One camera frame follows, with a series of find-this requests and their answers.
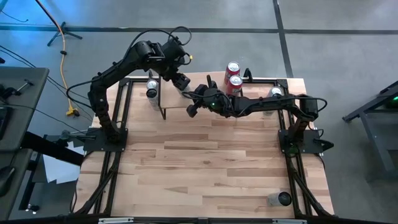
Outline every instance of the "white can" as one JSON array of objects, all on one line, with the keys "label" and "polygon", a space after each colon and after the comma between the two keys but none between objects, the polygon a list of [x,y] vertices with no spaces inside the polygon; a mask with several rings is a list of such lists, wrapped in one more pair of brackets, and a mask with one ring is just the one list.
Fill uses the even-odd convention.
[{"label": "white can", "polygon": [[[267,97],[272,97],[272,96],[275,96],[276,94],[279,94],[279,95],[281,95],[281,96],[284,95],[284,91],[282,90],[281,87],[278,87],[278,86],[272,87],[272,88],[269,90],[269,93],[268,93]],[[275,111],[263,111],[262,113],[263,113],[265,116],[271,116],[272,114],[274,114],[274,112],[275,112]]]},{"label": "white can", "polygon": [[156,89],[147,90],[147,97],[150,105],[156,111],[159,111],[159,94]]},{"label": "white can", "polygon": [[289,206],[291,203],[292,197],[287,192],[278,192],[267,197],[268,206]]}]

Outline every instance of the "wooden table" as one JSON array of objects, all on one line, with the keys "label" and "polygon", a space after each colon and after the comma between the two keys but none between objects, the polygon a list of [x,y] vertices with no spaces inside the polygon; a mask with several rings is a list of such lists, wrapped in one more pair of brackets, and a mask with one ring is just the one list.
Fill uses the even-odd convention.
[{"label": "wooden table", "polygon": [[[191,86],[196,88],[199,83],[206,83],[207,74],[187,75]],[[222,83],[223,72],[210,74],[218,84]],[[305,93],[303,79],[287,81],[292,94]],[[251,98],[266,96],[270,87],[244,84],[243,93]],[[110,108],[114,107],[116,92],[117,85],[108,89]],[[226,119],[201,108],[190,118],[185,111],[190,102],[181,98],[171,82],[163,82],[161,103],[168,108],[167,119],[163,120],[151,108],[145,92],[145,83],[134,84],[127,120],[129,136],[119,166],[112,216],[294,216],[292,205],[268,207],[266,204],[267,195],[289,191],[285,158],[277,139],[277,113]],[[97,119],[93,126],[99,126]],[[103,152],[94,152],[82,165],[75,210],[98,185],[103,156]],[[321,161],[308,154],[302,160],[308,188],[325,210],[333,213]],[[298,196],[304,211],[300,191]]]}]

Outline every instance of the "concrete floor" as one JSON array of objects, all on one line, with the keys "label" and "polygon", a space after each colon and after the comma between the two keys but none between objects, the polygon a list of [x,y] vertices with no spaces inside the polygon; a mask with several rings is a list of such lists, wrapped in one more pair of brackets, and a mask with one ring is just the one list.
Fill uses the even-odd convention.
[{"label": "concrete floor", "polygon": [[[48,0],[43,3],[56,20],[71,26],[277,28],[272,0]],[[398,29],[398,1],[394,0],[280,0],[279,5],[285,29]],[[51,24],[34,1],[9,1],[4,11],[22,20],[29,19],[29,24]],[[15,21],[0,14],[0,22]],[[131,32],[77,34],[83,36],[83,40],[67,37],[65,75],[70,85],[91,79],[111,62],[119,60],[136,35]],[[1,30],[0,44],[37,67],[49,68],[50,76],[61,82],[62,40],[58,38],[47,47],[51,36],[53,32]],[[166,38],[163,34],[151,33],[142,39],[164,42]],[[377,172],[378,160],[360,121],[346,124],[341,117],[397,80],[397,36],[286,35],[286,39],[294,77],[305,79],[309,95],[329,102],[315,124],[325,129],[324,139],[335,143],[324,158],[335,213],[343,218],[396,222],[398,183],[365,181],[368,174]],[[194,61],[183,67],[183,72],[224,70],[227,62],[237,60],[256,77],[286,77],[278,34],[194,33],[185,50],[194,56]],[[8,66],[24,66],[1,52],[0,56],[7,60]],[[76,89],[83,95],[87,91],[88,86]],[[46,84],[37,108],[77,129],[90,125],[84,118],[65,117],[67,100],[51,84]],[[38,113],[29,127],[40,135],[59,134],[64,129],[67,127],[63,124]],[[40,212],[33,216],[14,210],[11,218],[66,214],[73,188],[74,183],[38,185],[31,202],[42,207]]]}]

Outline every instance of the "metal bracket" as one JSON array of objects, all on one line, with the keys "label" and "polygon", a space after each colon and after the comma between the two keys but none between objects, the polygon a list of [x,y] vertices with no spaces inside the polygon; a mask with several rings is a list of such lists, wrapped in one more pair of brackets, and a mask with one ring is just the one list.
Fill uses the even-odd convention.
[{"label": "metal bracket", "polygon": [[272,223],[275,224],[307,224],[306,220],[291,220],[291,219],[273,219]]},{"label": "metal bracket", "polygon": [[246,69],[245,69],[243,77],[244,77],[244,78],[247,77],[247,78],[248,78],[248,81],[249,81],[250,83],[253,82],[253,76],[251,75],[251,71],[250,71],[249,68],[246,68]]},{"label": "metal bracket", "polygon": [[293,154],[293,153],[298,153],[299,151],[301,153],[311,153],[311,154],[323,153],[324,148],[322,143],[316,141],[317,139],[319,139],[318,131],[312,131],[312,130],[304,131],[303,145],[305,147],[294,146],[294,144],[288,140],[288,133],[289,133],[288,130],[279,130],[278,132],[280,150],[283,153]]},{"label": "metal bracket", "polygon": [[287,80],[286,79],[277,79],[276,82],[280,84],[283,88],[288,88]]},{"label": "metal bracket", "polygon": [[86,140],[84,151],[101,151],[101,152],[122,152],[126,147],[127,142],[127,132],[128,129],[120,129],[120,141],[115,143],[110,143],[106,140],[105,133],[102,128],[89,128],[87,133],[90,136],[95,136],[94,140]]},{"label": "metal bracket", "polygon": [[119,81],[119,87],[125,86],[130,81],[130,78],[123,78]]},{"label": "metal bracket", "polygon": [[133,223],[134,217],[100,218],[98,224]]}]

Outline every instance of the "black stand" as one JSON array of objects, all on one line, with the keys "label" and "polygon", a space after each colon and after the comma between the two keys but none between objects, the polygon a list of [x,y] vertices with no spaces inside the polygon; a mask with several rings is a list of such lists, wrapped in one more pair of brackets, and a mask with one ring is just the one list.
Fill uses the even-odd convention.
[{"label": "black stand", "polygon": [[[42,8],[42,10],[44,11],[44,13],[45,13],[45,14],[47,15],[47,17],[51,20],[51,22],[52,22],[55,26],[57,26],[57,23],[52,19],[52,17],[50,16],[50,14],[47,13],[47,11],[43,8],[43,6],[42,6],[37,0],[35,0],[35,1],[36,1],[36,3],[40,6],[40,8]],[[83,38],[83,37],[80,37],[79,35],[76,35],[76,34],[73,34],[73,33],[69,32],[69,31],[66,31],[66,30],[65,30],[65,29],[66,29],[65,25],[66,25],[66,22],[62,22],[62,24],[61,24],[61,26],[60,26],[60,28],[61,28],[63,34],[71,35],[71,36],[76,37],[77,39],[80,39],[80,40]],[[55,35],[51,38],[51,40],[48,42],[47,46],[50,47],[51,43],[55,40],[55,38],[57,38],[57,37],[59,36],[59,34],[60,34],[60,31],[58,30],[58,31],[55,33]]]},{"label": "black stand", "polygon": [[[71,35],[72,37],[76,37],[77,39],[80,39],[80,40],[83,38],[83,37],[80,37],[79,35],[76,35],[76,34],[74,34],[74,33],[71,33],[71,32],[69,32],[69,31],[66,31],[66,30],[65,30],[65,25],[66,25],[66,22],[62,22],[62,24],[61,24],[61,30],[62,30],[63,34]],[[51,43],[52,43],[52,42],[55,40],[55,38],[57,38],[59,35],[60,35],[60,31],[58,30],[58,31],[55,33],[55,35],[51,38],[51,40],[48,42],[47,46],[50,47]]]}]

